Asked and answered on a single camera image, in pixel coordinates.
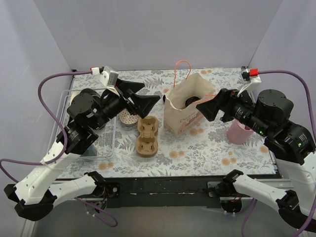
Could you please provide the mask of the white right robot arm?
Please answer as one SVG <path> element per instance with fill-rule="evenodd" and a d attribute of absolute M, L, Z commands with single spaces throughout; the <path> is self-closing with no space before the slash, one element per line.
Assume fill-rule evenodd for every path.
<path fill-rule="evenodd" d="M 218 196 L 244 194 L 264 203 L 299 233 L 316 230 L 316 145 L 311 133 L 290 121 L 293 103 L 274 89 L 253 102 L 247 92 L 221 89 L 197 109 L 208 121 L 222 111 L 222 122 L 236 120 L 264 138 L 264 145 L 287 171 L 292 190 L 271 187 L 233 170 L 210 188 Z"/>

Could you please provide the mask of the brown cardboard cup carrier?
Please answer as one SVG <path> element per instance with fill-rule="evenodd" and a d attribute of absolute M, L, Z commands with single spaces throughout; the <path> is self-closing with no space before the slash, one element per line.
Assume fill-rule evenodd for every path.
<path fill-rule="evenodd" d="M 139 136 L 136 139 L 135 150 L 143 158 L 153 157 L 158 151 L 158 124 L 154 116 L 147 116 L 138 120 Z"/>

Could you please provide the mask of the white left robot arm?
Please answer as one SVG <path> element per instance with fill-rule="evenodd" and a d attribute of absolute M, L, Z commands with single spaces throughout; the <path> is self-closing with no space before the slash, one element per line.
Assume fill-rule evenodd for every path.
<path fill-rule="evenodd" d="M 113 88 L 106 88 L 102 94 L 86 88 L 71 99 L 67 108 L 69 121 L 61 127 L 39 165 L 23 180 L 4 188 L 8 199 L 16 203 L 14 209 L 19 217 L 38 221 L 65 201 L 82 195 L 98 198 L 106 193 L 106 180 L 96 171 L 61 184 L 54 181 L 98 139 L 96 131 L 121 111 L 128 110 L 141 118 L 149 114 L 160 96 L 138 95 L 144 86 L 118 79 Z"/>

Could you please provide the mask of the beige paper takeout bag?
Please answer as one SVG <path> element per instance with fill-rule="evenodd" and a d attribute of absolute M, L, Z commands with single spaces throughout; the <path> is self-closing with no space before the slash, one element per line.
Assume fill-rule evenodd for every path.
<path fill-rule="evenodd" d="M 165 93 L 166 102 L 163 114 L 164 127 L 176 138 L 203 118 L 201 112 L 196 109 L 196 105 L 209 101 L 216 95 L 215 85 L 204 79 L 199 73 L 192 74 L 192 68 L 189 68 L 184 79 L 177 79 L 177 66 L 182 62 L 188 63 L 186 60 L 180 60 L 175 64 L 172 87 Z M 197 96 L 200 100 L 185 107 L 185 101 L 192 96 Z"/>

